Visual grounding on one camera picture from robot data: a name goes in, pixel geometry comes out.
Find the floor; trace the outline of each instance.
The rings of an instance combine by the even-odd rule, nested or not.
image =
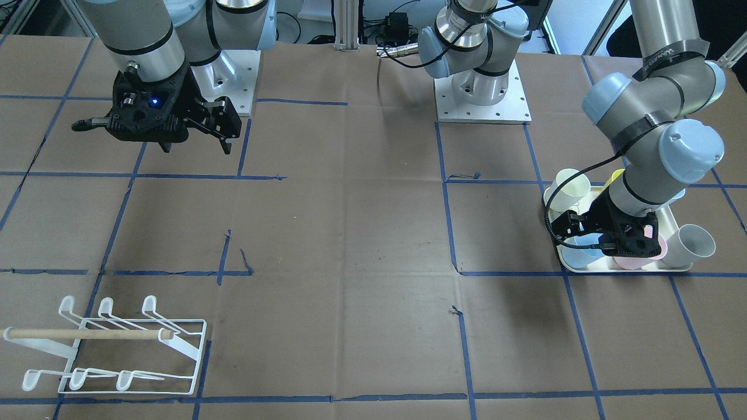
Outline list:
[[[98,40],[3,37],[0,62],[3,324],[65,327],[68,294],[80,313],[112,297],[134,317],[153,294],[166,316],[207,320],[209,340],[193,395],[124,399],[59,395],[49,378],[23,392],[27,369],[60,360],[2,341],[3,419],[747,418],[733,74],[693,115],[725,159],[673,205],[716,255],[687,273],[579,276],[540,193],[611,154],[580,101],[635,60],[520,54],[532,123],[467,126],[436,123],[425,72],[382,62],[377,80],[372,47],[279,44],[230,156],[197,132],[169,155],[72,133],[109,109]],[[92,349],[78,361],[155,359]]]

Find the white tray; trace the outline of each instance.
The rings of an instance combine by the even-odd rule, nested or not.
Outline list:
[[[592,187],[591,192],[589,192],[586,197],[582,198],[577,205],[571,207],[571,210],[575,210],[578,214],[582,214],[588,211],[589,207],[592,204],[592,201],[594,201],[594,199],[603,191],[603,189],[604,187]],[[542,202],[545,203],[545,194],[543,194],[542,197]],[[555,220],[558,216],[560,216],[560,213],[552,209],[550,210],[550,220]],[[677,229],[680,229],[680,227],[677,225],[677,221],[675,220],[675,216],[672,214],[672,210],[669,208],[669,206],[664,206],[661,209],[657,210],[656,216],[659,220],[659,233],[664,238],[669,238],[670,236],[674,235],[675,232],[677,232]],[[597,261],[594,261],[584,268],[572,268],[565,263],[565,260],[563,260],[562,253],[560,252],[561,248],[563,248],[562,245],[557,246],[557,254],[560,263],[563,264],[565,268],[568,268],[574,273],[672,273],[688,271],[692,267],[691,264],[683,268],[671,268],[661,262],[661,260],[657,260],[636,270],[625,270],[624,268],[617,265],[617,263],[615,263],[615,260],[611,256],[605,256],[598,259]]]

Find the robotic arm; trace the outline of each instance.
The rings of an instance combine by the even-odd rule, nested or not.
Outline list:
[[[697,182],[724,155],[711,127],[676,120],[708,106],[725,87],[723,71],[705,60],[691,0],[632,0],[645,56],[632,81],[621,73],[600,80],[583,100],[589,119],[630,165],[587,213],[566,211],[552,223],[555,242],[591,232],[608,256],[656,256],[655,211]],[[644,229],[651,226],[653,236]]]
[[[206,67],[210,89],[231,80],[222,50],[274,44],[274,0],[79,0],[120,71],[106,117],[72,130],[102,127],[119,140],[172,143],[195,128],[220,141],[225,154],[241,132],[231,99],[206,100],[190,65]]]

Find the white mounting plate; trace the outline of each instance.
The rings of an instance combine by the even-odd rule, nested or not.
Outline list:
[[[516,61],[511,63],[509,69],[509,87],[506,95],[495,105],[479,106],[469,102],[457,102],[451,87],[453,77],[451,75],[434,80],[438,121],[442,123],[523,124],[532,120]]]
[[[219,96],[231,98],[236,112],[241,117],[251,117],[257,75],[259,74],[260,52],[253,49],[227,49],[225,53],[236,66],[236,81],[224,83],[216,88],[200,86],[199,89],[202,91],[202,96],[208,101],[212,101]]]
[[[604,187],[592,187],[591,192],[589,192],[586,197],[582,198],[581,201],[578,202],[578,204],[571,207],[571,210],[576,211],[578,214],[587,212],[592,204],[592,201],[594,201],[594,199],[603,190]],[[555,220],[558,216],[560,216],[560,213],[554,210],[550,210],[550,220]],[[670,236],[674,235],[675,232],[677,232],[677,229],[680,229],[680,227],[677,225],[677,221],[675,220],[675,216],[672,214],[672,210],[669,208],[669,206],[664,206],[661,209],[658,209],[656,211],[656,217],[659,221],[659,233],[664,238],[669,238]],[[558,259],[560,260],[560,263],[563,264],[565,268],[568,268],[574,273],[671,273],[688,271],[692,267],[692,265],[689,265],[685,268],[671,268],[668,265],[664,264],[661,260],[657,260],[653,261],[650,264],[644,265],[637,270],[625,270],[624,268],[621,268],[619,265],[617,265],[615,263],[615,260],[611,256],[604,256],[584,268],[573,268],[569,267],[565,263],[565,260],[562,257],[562,253],[560,252],[561,248],[562,245],[557,246]]]

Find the wooden dowel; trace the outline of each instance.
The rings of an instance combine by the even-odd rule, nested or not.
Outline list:
[[[19,329],[8,331],[12,339],[52,339],[52,340],[158,340],[159,330],[52,330]],[[164,330],[164,340],[174,338],[174,332]]]

